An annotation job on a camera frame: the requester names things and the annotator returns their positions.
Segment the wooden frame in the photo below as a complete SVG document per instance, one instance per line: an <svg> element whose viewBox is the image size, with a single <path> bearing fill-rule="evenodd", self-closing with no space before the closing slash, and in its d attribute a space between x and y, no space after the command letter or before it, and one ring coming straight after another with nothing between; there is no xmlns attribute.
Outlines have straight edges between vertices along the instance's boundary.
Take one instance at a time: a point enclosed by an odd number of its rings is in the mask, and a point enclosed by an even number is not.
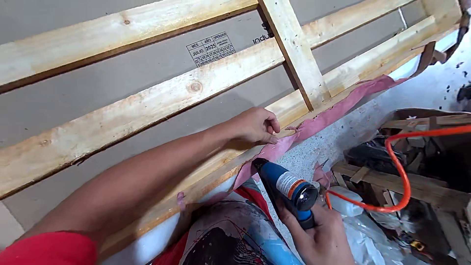
<svg viewBox="0 0 471 265"><path fill-rule="evenodd" d="M444 121L453 119L465 119L464 115L443 116ZM363 174L366 167L358 167L338 162L332 167L336 180L344 182L341 175L351 177L350 181L357 174ZM449 189L440 185L442 181L434 180L416 174L407 174L411 184L411 197L430 203L435 212L438 222L445 234L451 249L456 255L459 265L469 264L471 262L471 245L467 238L463 236L462 223L469 227L471 194ZM375 188L390 190L404 194L402 180L399 176L378 172L368 169L363 174L361 181L367 182Z"/></svg>
<svg viewBox="0 0 471 265"><path fill-rule="evenodd" d="M427 17L424 20L325 75L320 75L310 53L311 49L414 1L421 1L425 7ZM0 45L0 92L241 14L258 5L253 0L206 2L208 1L191 0L183 4L180 1L163 0ZM266 109L277 115L283 128L297 126L344 99L355 89L357 82L389 74L419 55L425 44L439 40L455 30L461 17L457 0L365 0L301 27L288 0L261 0L260 3L276 32L275 39L263 41L1 149L0 199L258 76L285 60L300 89ZM287 9L275 8L274 5L278 3ZM217 8L208 8L207 5L211 4ZM171 12L173 8L183 11L175 15ZM163 21L155 18L165 17L162 14L166 13L174 15ZM289 27L283 27L285 21L289 21ZM156 23L162 24L162 27L154 29ZM139 33L151 28L149 34ZM83 29L93 30L91 40L84 40L92 41L93 45L85 45L80 50L74 49L72 44L81 39ZM129 41L115 41L108 37L110 35ZM65 49L64 52L58 54L57 51L62 48ZM282 130L278 136L291 133ZM259 149L260 147L243 150L226 148L216 152L141 220L109 238L101 250L102 256L109 256L122 249L177 213L179 207L176 204L176 194L179 191L185 192L188 202L198 201L214 187L237 174L241 164L257 154Z"/></svg>

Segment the orange extension cord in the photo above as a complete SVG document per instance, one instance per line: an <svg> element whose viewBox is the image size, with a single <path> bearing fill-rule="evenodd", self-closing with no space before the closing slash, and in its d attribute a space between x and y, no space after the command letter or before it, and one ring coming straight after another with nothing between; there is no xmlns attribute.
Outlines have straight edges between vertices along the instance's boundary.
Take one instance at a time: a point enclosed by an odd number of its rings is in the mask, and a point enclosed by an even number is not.
<svg viewBox="0 0 471 265"><path fill-rule="evenodd" d="M406 138L406 137L416 137L416 136L444 136L444 135L452 135L452 134L462 134L462 133L471 133L471 125L466 125L466 126L458 126L458 127L453 127L453 128L448 128L448 129L438 129L438 130L431 130L431 131L426 131L426 132L409 132L409 133L401 133L401 134L396 134L393 136L390 136L386 141L384 142L384 145L386 146L386 150L388 151L389 156L391 157L392 161L394 162L394 165L396 165L396 168L398 169L399 175L401 176L402 179L402 184L404 185L404 195L401 199L401 201L394 206L391 207L376 207L373 205L369 205L363 202L358 202L351 200L343 195L340 195L334 191L328 190L328 193L331 193L341 199L346 200L347 202L351 202L355 205L358 205L368 211L375 211L375 212L382 212L382 213L392 213L392 212L397 212L401 210L402 208L406 207L406 205L409 203L409 200L411 198L411 185L409 183L409 179L407 177L407 174L402 167L401 163L399 162L399 159L396 157L394 152L392 151L391 147L391 142L397 139L401 138ZM325 194L325 200L327 202L327 205L329 206L329 209L332 209L332 206L330 204L330 199L329 195L326 193Z"/></svg>

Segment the drywall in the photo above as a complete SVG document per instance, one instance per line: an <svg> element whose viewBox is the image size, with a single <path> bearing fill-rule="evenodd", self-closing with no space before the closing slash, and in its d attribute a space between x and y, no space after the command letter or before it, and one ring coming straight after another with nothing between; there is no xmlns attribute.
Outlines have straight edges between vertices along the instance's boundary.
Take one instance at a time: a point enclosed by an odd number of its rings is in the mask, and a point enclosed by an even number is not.
<svg viewBox="0 0 471 265"><path fill-rule="evenodd" d="M301 24L305 24L358 2L293 0L292 4ZM1 29L0 43L135 5L136 2L130 0L112 3L85 0L70 5L59 0L48 0L34 3L34 8L23 8L23 5L14 1L0 1L1 12L6 12L5 16L4 13L0 16L0 23L6 25ZM80 13L87 15L80 17L80 20L76 15ZM186 46L208 36L226 32L236 51L250 47L254 40L257 42L257 38L268 36L261 24L257 11L252 11L3 94L0 96L0 123L7 126L0 127L0 147L15 144L196 68ZM402 27L398 13L394 12L313 53L324 73L386 40ZM3 202L28 230L72 191L106 168L150 147L225 121L249 107L266 106L292 91L292 84L283 66L279 66Z"/></svg>

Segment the finger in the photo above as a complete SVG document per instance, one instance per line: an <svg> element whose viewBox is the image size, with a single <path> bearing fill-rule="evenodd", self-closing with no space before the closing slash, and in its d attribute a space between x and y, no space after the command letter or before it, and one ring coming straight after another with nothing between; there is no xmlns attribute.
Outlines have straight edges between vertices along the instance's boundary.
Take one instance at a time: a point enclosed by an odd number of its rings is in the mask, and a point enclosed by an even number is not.
<svg viewBox="0 0 471 265"><path fill-rule="evenodd" d="M280 221L286 225L288 230L293 237L293 242L297 246L305 245L307 240L311 240L312 238L309 237L306 232L301 228L298 220L294 217L294 215L286 209L284 206L284 202L281 199L276 200L276 206L278 207L278 217Z"/></svg>
<svg viewBox="0 0 471 265"><path fill-rule="evenodd" d="M315 204L311 208L311 211L314 215L314 222L316 223L316 225L330 224L333 218L336 218L338 215L337 211L327 209L318 204Z"/></svg>
<svg viewBox="0 0 471 265"><path fill-rule="evenodd" d="M271 144L277 144L278 138L276 136L273 136L271 133L264 132L261 141Z"/></svg>
<svg viewBox="0 0 471 265"><path fill-rule="evenodd" d="M276 133L279 133L280 132L280 123L278 122L278 119L276 118L276 115L271 111L267 110L267 112L268 112L267 120L270 122L271 127L273 128L273 130Z"/></svg>
<svg viewBox="0 0 471 265"><path fill-rule="evenodd" d="M273 134L274 131L273 131L273 127L271 125L267 126L267 132L269 134Z"/></svg>

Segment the black debris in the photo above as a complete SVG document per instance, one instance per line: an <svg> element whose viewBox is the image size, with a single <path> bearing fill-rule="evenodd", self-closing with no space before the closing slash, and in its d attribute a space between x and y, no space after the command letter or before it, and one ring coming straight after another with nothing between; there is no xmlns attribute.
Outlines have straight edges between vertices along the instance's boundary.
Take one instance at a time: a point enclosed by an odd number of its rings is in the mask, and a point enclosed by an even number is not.
<svg viewBox="0 0 471 265"><path fill-rule="evenodd" d="M456 100L460 102L463 99L471 99L471 84L463 85L458 91Z"/></svg>

